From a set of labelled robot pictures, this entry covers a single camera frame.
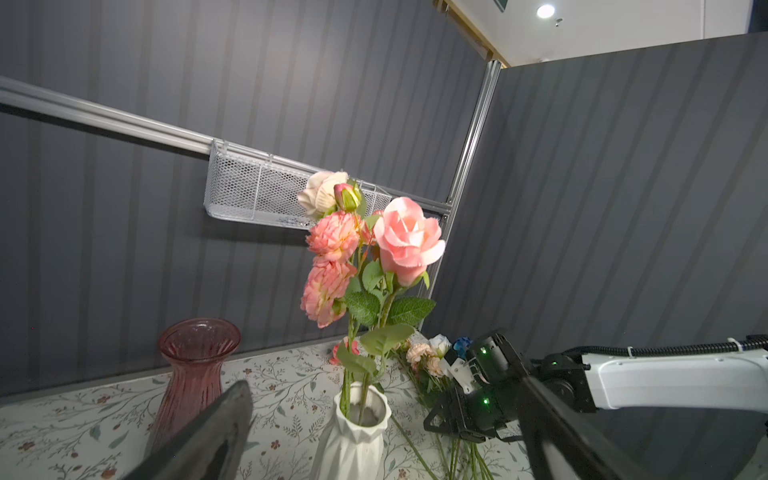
white vase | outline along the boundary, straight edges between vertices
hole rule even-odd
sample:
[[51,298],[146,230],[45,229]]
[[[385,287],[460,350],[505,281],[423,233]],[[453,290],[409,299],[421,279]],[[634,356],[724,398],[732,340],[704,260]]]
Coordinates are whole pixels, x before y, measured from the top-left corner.
[[[349,392],[349,403],[360,402],[362,385],[354,382]],[[379,420],[374,426],[363,427],[350,422],[339,408],[341,392],[333,397],[333,414],[323,430],[310,472],[311,480],[375,479],[384,455],[384,438],[392,410],[386,396],[375,386],[368,389],[366,406]]]

gray wall panel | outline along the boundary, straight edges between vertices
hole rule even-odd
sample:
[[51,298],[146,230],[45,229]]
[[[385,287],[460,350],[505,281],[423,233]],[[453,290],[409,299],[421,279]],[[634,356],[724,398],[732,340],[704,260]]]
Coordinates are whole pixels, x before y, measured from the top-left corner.
[[[502,71],[427,333],[503,327],[533,358],[765,333],[766,55],[763,33]],[[765,420],[588,418],[675,480],[733,478]]]
[[[18,0],[3,14],[2,75],[436,200],[485,70],[426,0]],[[25,321],[2,326],[0,393],[162,366],[157,337],[191,316],[229,318],[242,350],[344,331],[299,309],[304,233],[204,214],[203,158],[17,113],[0,114],[3,185],[17,180],[0,290]]]

white ceiling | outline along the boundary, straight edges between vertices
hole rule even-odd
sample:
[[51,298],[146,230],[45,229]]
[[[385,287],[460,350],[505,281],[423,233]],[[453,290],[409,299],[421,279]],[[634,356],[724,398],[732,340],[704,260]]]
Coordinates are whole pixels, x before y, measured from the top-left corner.
[[[752,0],[453,0],[512,65],[746,32]],[[548,19],[536,10],[548,3]],[[555,19],[562,18],[559,27]]]

floral tablecloth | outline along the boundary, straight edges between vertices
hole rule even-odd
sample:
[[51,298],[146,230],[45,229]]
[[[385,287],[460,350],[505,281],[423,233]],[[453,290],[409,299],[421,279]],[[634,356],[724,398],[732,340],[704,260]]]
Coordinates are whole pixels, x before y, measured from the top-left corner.
[[[342,369],[329,363],[334,343],[286,349],[227,362],[224,388],[245,379],[255,422],[238,480],[297,480],[312,466],[317,439],[330,418]],[[141,462],[149,429],[170,374],[74,390],[0,407],[2,478],[84,480],[120,478]],[[407,375],[392,366],[382,380],[392,414],[435,472],[435,436],[424,432],[426,412]],[[379,478],[429,478],[405,438],[390,423]],[[525,445],[498,440],[480,445],[494,476],[533,478]]]

white metal basket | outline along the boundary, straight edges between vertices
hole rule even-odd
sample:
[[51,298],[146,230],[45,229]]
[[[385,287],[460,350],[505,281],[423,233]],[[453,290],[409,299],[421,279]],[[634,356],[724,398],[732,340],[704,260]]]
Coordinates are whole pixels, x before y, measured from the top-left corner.
[[[308,230],[315,220],[305,215],[296,195],[306,188],[312,173],[275,164],[271,158],[244,157],[214,141],[205,185],[206,212],[221,220]],[[392,200],[377,186],[362,183],[361,189],[368,215],[384,210]]]

